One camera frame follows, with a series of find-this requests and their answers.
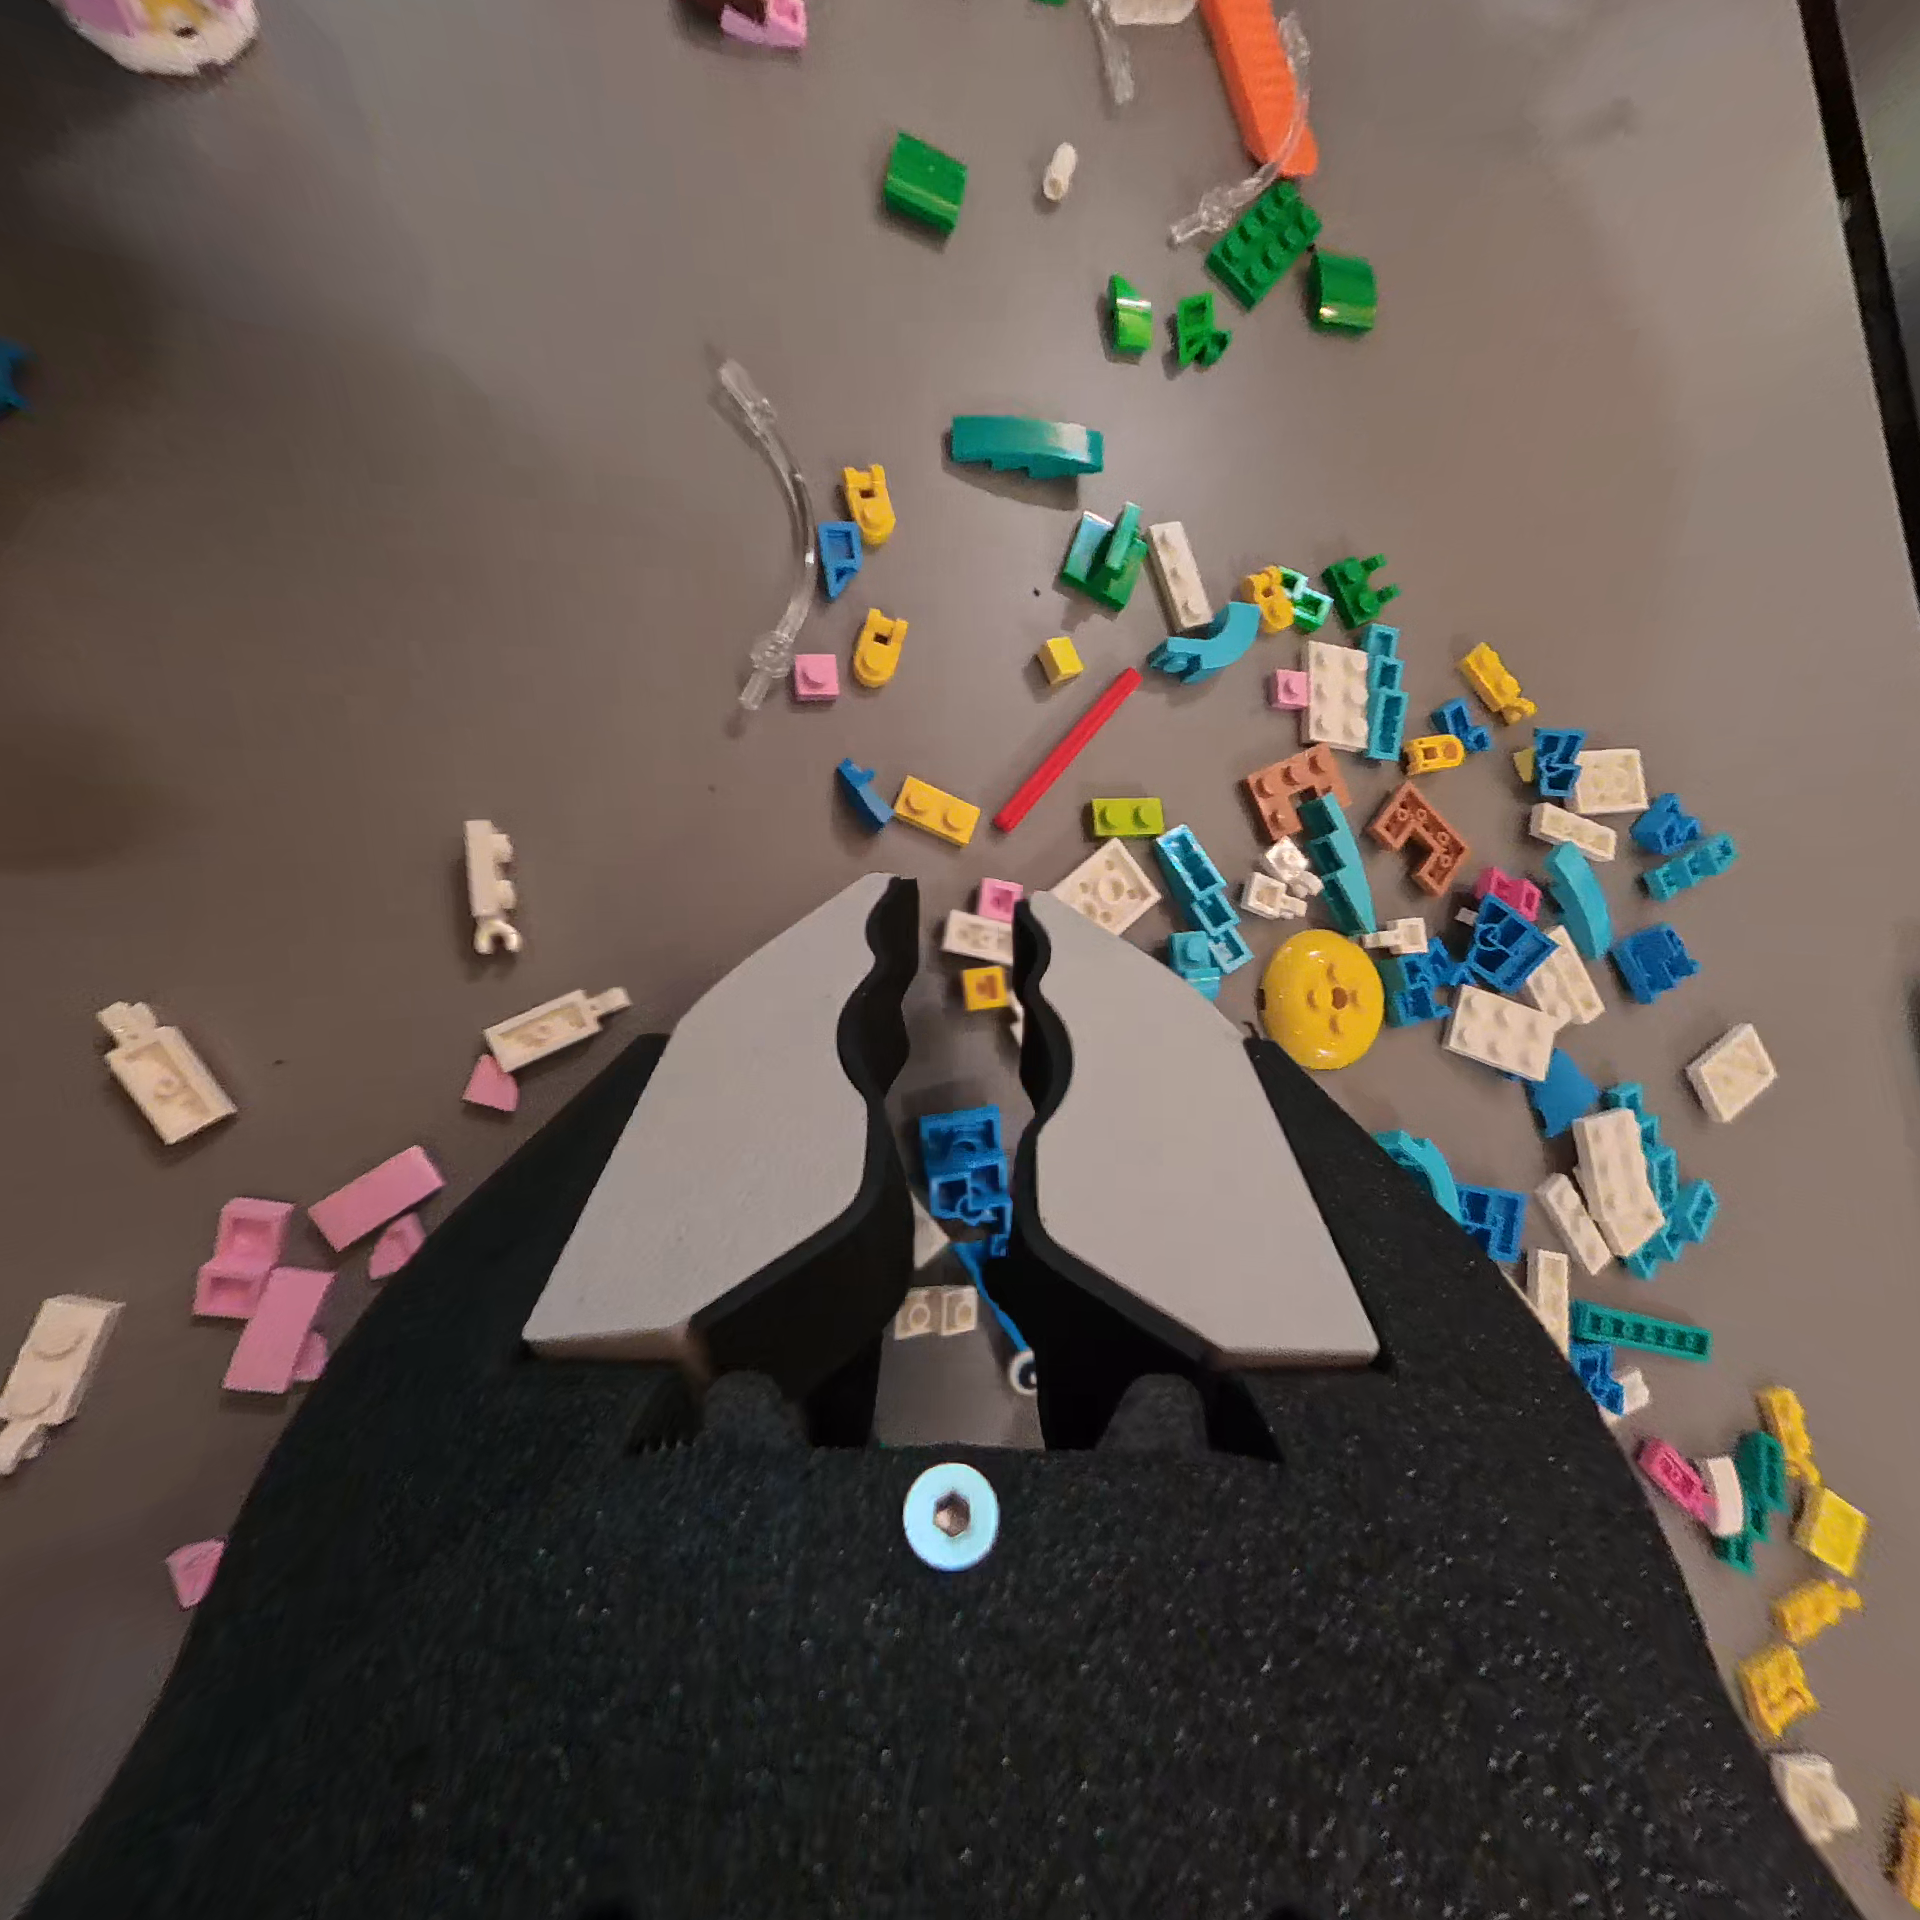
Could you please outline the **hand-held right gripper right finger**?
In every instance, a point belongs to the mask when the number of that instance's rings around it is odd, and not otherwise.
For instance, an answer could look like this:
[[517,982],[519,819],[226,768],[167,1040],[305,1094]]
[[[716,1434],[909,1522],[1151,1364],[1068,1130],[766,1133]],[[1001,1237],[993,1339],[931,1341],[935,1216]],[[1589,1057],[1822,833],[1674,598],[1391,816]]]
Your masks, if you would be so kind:
[[1266,1449],[1247,1376],[1372,1368],[1379,1330],[1247,1042],[1163,963],[1057,897],[1014,914],[1023,1009],[1013,1317],[1050,1449],[1092,1449],[1173,1376],[1229,1449]]

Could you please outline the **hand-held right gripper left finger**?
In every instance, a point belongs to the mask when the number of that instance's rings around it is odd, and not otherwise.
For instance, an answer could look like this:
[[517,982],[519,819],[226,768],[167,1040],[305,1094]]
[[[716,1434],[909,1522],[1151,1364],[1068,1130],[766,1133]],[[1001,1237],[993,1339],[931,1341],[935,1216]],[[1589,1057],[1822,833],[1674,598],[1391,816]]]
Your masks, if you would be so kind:
[[813,1445],[873,1440],[914,1282],[886,1098],[918,963],[918,884],[869,873],[691,1005],[529,1310],[530,1378],[663,1389],[677,1421],[751,1376]]

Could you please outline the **pile of mixed lego pieces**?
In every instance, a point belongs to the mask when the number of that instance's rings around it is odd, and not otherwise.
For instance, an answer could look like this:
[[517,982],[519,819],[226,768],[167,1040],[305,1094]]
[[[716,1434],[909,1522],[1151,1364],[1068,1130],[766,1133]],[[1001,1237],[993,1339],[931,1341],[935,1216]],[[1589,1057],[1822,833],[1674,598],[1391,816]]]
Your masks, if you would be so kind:
[[1279,686],[1301,741],[1258,752],[1242,809],[1261,858],[1242,902],[1156,801],[1094,803],[1101,844],[1061,893],[1122,924],[1156,884],[1206,880],[1171,963],[1205,992],[1229,966],[1258,1005],[1306,928],[1375,960],[1382,1026],[1367,1112],[1427,1212],[1521,1282],[1553,1374],[1630,1449],[1630,1512],[1654,1501],[1727,1598],[1741,1739],[1793,1845],[1841,1873],[1845,1916],[1915,1916],[1915,930],[1914,778],[1867,773],[1885,714],[1914,717],[1906,561],[1869,569],[1893,638],[1854,656],[1837,573],[1741,532],[1741,588],[1693,666],[1650,669],[1610,638],[1549,672],[1545,731],[1497,635],[1414,648],[1382,553],[1284,566],[1261,540],[1209,594],[1187,513],[1151,484],[979,484],[1077,514],[1059,593],[1078,617],[1158,579],[1173,686],[1225,624]]

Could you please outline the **white lego hinge plate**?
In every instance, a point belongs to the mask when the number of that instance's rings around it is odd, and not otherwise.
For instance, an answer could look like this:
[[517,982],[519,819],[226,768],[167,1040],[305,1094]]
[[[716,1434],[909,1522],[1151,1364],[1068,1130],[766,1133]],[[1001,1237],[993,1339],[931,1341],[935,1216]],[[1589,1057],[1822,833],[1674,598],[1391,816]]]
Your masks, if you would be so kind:
[[121,1313],[124,1302],[81,1293],[55,1293],[38,1306],[3,1392],[4,1477],[81,1410]]
[[515,922],[519,890],[513,875],[513,840],[487,819],[465,824],[465,886],[471,916],[471,947],[478,956],[521,952]]
[[482,1040],[494,1064],[517,1074],[597,1037],[605,1019],[631,1005],[634,998],[619,987],[599,995],[567,992],[485,1026]]
[[162,1145],[181,1145],[237,1116],[234,1099],[174,1025],[145,1002],[115,1002],[95,1021],[113,1042],[105,1065]]

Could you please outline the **yellow lego dome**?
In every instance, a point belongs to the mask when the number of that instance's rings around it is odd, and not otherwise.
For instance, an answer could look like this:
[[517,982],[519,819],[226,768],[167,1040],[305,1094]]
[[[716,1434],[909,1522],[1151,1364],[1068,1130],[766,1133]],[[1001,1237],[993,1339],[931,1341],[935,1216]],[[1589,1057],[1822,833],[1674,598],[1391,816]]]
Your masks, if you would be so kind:
[[1261,1032],[1295,1065],[1356,1065],[1386,1019],[1386,987],[1370,952],[1327,928],[1306,928],[1274,952],[1258,987]]

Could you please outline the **red lego rod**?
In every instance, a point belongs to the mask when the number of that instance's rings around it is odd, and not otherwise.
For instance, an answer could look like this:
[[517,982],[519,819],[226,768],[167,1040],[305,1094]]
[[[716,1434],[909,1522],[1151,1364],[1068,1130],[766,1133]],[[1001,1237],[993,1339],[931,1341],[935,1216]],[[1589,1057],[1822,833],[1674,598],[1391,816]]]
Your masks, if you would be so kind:
[[1078,761],[1087,746],[1105,731],[1116,714],[1141,690],[1143,669],[1137,666],[1122,668],[1092,705],[1068,726],[1068,731],[1041,757],[1041,761],[1023,776],[1006,803],[993,816],[993,828],[999,834],[1014,833],[1034,812],[1036,805],[1066,778]]

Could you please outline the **clear curved lego piece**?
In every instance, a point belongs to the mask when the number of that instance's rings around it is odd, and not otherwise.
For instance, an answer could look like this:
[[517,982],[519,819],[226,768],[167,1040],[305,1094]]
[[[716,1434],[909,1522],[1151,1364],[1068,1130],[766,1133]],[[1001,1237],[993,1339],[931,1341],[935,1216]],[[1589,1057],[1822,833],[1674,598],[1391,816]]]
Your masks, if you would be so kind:
[[738,422],[757,442],[785,494],[787,524],[790,532],[790,581],[785,610],[770,630],[763,630],[749,648],[747,672],[735,694],[743,714],[754,714],[782,683],[801,651],[801,635],[820,579],[818,514],[813,510],[805,472],[785,438],[777,409],[751,376],[731,357],[723,360],[718,389],[735,414]]

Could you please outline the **teal curved lego piece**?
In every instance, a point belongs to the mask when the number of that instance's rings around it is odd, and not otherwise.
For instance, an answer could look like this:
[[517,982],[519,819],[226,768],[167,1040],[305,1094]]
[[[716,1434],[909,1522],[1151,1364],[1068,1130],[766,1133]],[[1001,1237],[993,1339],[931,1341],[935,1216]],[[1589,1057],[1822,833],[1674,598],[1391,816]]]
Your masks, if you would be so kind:
[[1036,417],[953,417],[949,452],[956,465],[1019,473],[1037,483],[1100,476],[1106,467],[1100,429]]

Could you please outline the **green lego brick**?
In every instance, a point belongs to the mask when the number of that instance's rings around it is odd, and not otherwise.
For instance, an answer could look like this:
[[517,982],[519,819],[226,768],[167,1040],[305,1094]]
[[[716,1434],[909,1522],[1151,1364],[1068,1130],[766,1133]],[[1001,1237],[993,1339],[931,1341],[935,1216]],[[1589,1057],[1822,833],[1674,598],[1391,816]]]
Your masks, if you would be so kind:
[[1278,179],[1214,240],[1205,265],[1219,288],[1252,314],[1315,249],[1322,232],[1323,220],[1301,187]]

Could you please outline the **green curved lego slope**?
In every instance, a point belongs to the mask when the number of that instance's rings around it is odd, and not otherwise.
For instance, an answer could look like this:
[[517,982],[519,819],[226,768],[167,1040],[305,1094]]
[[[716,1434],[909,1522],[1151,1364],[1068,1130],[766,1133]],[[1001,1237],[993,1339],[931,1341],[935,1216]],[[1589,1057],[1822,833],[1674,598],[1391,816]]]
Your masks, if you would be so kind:
[[966,193],[969,168],[959,157],[906,128],[897,132],[879,181],[879,204],[890,214],[947,240],[963,218]]

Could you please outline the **pink white lego model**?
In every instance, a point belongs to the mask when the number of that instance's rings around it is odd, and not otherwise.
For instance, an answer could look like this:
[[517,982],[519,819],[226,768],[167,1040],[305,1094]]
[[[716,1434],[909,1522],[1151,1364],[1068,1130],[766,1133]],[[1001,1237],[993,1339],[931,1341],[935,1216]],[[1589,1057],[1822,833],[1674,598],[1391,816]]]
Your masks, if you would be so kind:
[[145,77],[229,69],[257,41],[257,2],[52,2],[92,49]]

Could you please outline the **orange brick separator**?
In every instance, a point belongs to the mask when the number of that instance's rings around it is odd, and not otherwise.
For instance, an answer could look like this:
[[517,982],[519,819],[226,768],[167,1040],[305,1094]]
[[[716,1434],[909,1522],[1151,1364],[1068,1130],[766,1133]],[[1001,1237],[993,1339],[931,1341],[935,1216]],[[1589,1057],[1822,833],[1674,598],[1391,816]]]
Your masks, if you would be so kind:
[[1239,142],[1255,165],[1309,179],[1318,165],[1309,125],[1307,41],[1278,2],[1199,2],[1199,18]]

